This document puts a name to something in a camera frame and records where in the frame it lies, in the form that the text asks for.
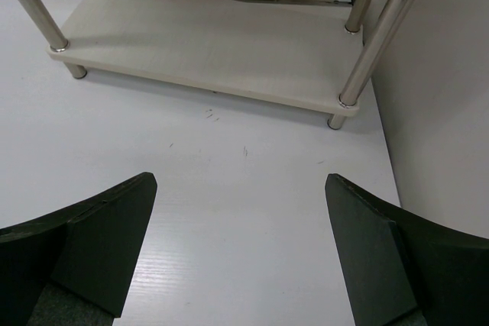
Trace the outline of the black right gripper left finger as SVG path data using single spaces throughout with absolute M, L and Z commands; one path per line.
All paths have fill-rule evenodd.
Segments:
M 120 318 L 157 194 L 144 172 L 1 230 L 3 325 L 111 325 Z

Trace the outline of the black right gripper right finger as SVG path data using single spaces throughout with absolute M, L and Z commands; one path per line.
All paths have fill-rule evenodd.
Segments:
M 329 220 L 356 325 L 486 325 L 488 240 L 426 220 L 333 173 Z

